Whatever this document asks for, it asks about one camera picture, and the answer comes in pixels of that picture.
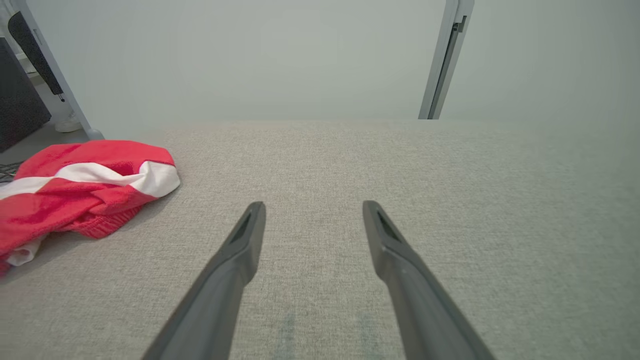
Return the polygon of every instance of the white stripe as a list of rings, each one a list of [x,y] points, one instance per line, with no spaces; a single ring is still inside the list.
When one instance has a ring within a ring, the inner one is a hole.
[[[70,164],[58,170],[51,177],[23,177],[0,188],[0,200],[21,193],[35,193],[54,178],[78,183],[103,183],[131,185],[141,193],[153,197],[163,197],[180,185],[180,178],[174,166],[145,161],[138,174],[123,176],[98,163]]]

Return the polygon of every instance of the metal frame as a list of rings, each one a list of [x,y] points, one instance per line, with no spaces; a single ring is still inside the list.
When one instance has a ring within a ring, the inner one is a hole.
[[[418,119],[438,119],[447,97],[475,0],[447,0]]]
[[[24,16],[24,20],[29,25],[29,28],[31,29],[33,36],[36,38],[38,45],[40,45],[40,50],[42,51],[44,58],[47,60],[47,63],[51,68],[51,72],[53,72],[54,76],[56,77],[56,80],[58,80],[58,83],[62,88],[62,92],[64,93],[64,97],[69,102],[69,106],[71,106],[73,111],[76,113],[76,118],[80,121],[80,124],[82,124],[82,127],[85,133],[91,140],[104,139],[104,136],[98,129],[93,129],[91,127],[84,113],[82,112],[82,109],[80,108],[80,105],[76,101],[76,98],[74,97],[74,94],[71,91],[71,88],[67,83],[67,80],[62,74],[62,71],[60,70],[58,63],[56,62],[55,57],[53,56],[51,50],[49,49],[49,46],[47,45],[47,42],[44,39],[44,36],[42,36],[42,32],[40,31],[38,24],[36,24],[36,20],[33,18],[33,14],[29,9],[27,0],[15,0],[15,2],[16,2],[16,5],[18,6],[18,10],[22,12],[22,16]]]

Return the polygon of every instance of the white wall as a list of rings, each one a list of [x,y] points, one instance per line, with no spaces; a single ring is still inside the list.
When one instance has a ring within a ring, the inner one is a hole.
[[[638,18],[638,0],[477,0],[440,118],[640,121]]]
[[[106,138],[169,122],[416,119],[445,0],[28,0]]]

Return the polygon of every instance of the red cloth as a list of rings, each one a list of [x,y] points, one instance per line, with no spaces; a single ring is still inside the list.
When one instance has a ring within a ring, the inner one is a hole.
[[[179,184],[160,147],[121,140],[50,146],[0,187],[0,257],[53,231],[105,237]]]

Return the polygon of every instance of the gray fabric surface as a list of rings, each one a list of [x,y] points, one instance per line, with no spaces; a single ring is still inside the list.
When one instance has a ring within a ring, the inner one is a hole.
[[[182,186],[2,279],[7,359],[138,358],[254,200],[234,359],[400,358],[361,219],[378,201],[498,359],[640,357],[639,127],[234,122],[174,129]]]

